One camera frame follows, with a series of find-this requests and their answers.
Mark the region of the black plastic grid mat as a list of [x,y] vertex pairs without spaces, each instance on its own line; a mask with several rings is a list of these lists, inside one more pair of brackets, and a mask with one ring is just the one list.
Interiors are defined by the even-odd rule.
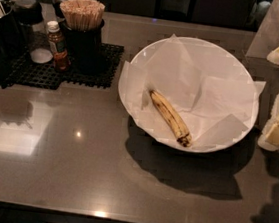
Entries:
[[55,71],[51,62],[36,64],[29,59],[27,54],[24,54],[11,61],[11,72],[1,87],[11,87],[17,84],[56,90],[60,83],[70,82],[88,87],[110,88],[117,67],[120,65],[124,48],[103,43],[100,49],[107,65],[102,73],[89,76],[80,73],[77,68],[71,67],[68,72],[62,74]]

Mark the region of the dark jar behind sticks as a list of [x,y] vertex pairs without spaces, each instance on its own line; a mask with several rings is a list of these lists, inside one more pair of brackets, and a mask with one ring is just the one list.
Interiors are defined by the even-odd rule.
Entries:
[[65,0],[52,0],[52,5],[54,7],[55,14],[58,18],[63,18],[64,17],[64,15],[61,11],[61,7],[60,7],[60,4],[64,1]]

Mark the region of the glass shaker with black lid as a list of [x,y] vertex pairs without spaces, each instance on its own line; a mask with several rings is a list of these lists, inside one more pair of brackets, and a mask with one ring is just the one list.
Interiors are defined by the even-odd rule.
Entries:
[[32,62],[50,62],[53,56],[40,3],[37,0],[17,0],[14,2],[13,11]]

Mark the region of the black condiment caddy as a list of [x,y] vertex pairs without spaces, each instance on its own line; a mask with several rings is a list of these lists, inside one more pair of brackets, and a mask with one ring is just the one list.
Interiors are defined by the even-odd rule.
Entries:
[[24,42],[13,12],[15,1],[0,0],[0,9],[4,10],[0,16],[0,85],[11,74],[12,61],[24,52]]

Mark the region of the small brown sauce bottle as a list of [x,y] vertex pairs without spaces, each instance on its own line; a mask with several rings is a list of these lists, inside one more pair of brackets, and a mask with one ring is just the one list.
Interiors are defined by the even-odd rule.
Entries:
[[60,25],[55,21],[47,22],[48,41],[54,58],[54,68],[58,72],[65,72],[69,70],[70,60],[68,58],[68,51],[66,49],[66,42]]

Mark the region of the bundle of wooden stir sticks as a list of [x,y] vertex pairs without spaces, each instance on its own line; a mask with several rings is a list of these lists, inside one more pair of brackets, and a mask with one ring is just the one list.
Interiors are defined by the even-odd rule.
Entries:
[[105,12],[104,4],[98,0],[64,0],[60,8],[66,24],[82,32],[97,29]]

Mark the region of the black stir stick holder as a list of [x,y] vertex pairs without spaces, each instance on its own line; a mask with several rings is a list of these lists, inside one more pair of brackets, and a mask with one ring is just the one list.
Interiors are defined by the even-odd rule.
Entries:
[[104,22],[96,29],[86,31],[74,30],[63,21],[60,28],[67,42],[67,49],[73,57],[73,67],[81,74],[99,74],[104,69],[106,61],[101,54],[101,30]]

